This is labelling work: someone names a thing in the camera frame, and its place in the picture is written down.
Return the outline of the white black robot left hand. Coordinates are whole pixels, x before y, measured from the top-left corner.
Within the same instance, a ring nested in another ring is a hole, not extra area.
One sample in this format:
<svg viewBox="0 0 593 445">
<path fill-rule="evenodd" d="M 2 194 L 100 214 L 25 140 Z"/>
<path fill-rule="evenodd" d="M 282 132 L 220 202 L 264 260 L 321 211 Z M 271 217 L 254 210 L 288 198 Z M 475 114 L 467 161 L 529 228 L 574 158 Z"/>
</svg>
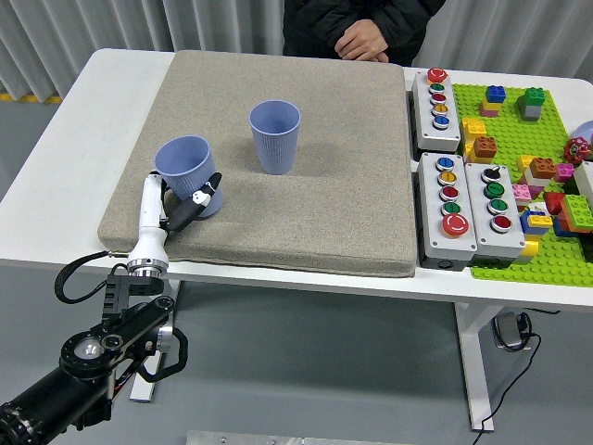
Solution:
<svg viewBox="0 0 593 445">
<path fill-rule="evenodd" d="M 149 174 L 144 183 L 138 241 L 127 256 L 127 271 L 133 276 L 160 277 L 169 267 L 165 243 L 169 232 L 181 232 L 201 216 L 217 191 L 221 173 L 214 172 L 190 197 L 167 215 L 164 210 L 165 183 L 157 173 Z"/>
</svg>

